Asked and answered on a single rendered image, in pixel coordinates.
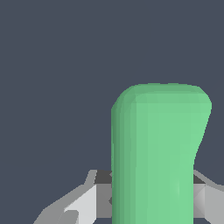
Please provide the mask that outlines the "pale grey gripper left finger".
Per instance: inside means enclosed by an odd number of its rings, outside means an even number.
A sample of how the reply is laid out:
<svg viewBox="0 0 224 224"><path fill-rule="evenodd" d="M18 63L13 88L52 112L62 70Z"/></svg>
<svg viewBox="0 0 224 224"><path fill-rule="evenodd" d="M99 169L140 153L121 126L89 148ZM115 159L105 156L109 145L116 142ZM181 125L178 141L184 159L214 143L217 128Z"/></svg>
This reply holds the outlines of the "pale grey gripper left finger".
<svg viewBox="0 0 224 224"><path fill-rule="evenodd" d="M46 207L33 224L94 224L112 217L112 171L90 170L86 181Z"/></svg>

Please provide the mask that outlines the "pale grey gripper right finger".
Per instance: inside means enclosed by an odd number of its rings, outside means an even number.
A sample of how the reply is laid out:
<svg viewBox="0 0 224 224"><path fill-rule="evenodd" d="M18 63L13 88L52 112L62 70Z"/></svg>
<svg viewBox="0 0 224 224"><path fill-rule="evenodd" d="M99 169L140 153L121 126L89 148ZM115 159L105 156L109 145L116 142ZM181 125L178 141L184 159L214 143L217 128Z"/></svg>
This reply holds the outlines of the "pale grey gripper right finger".
<svg viewBox="0 0 224 224"><path fill-rule="evenodd" d="M224 224L224 185L193 171L193 217L211 224Z"/></svg>

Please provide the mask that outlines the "green rounded block object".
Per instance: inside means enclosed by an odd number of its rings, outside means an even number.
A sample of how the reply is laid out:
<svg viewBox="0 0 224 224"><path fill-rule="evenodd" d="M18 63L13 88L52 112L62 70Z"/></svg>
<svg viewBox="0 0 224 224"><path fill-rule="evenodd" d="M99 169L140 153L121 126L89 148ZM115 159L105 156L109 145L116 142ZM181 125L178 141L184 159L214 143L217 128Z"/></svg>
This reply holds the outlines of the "green rounded block object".
<svg viewBox="0 0 224 224"><path fill-rule="evenodd" d="M193 165L212 103L197 86L131 86L111 109L112 224L193 224Z"/></svg>

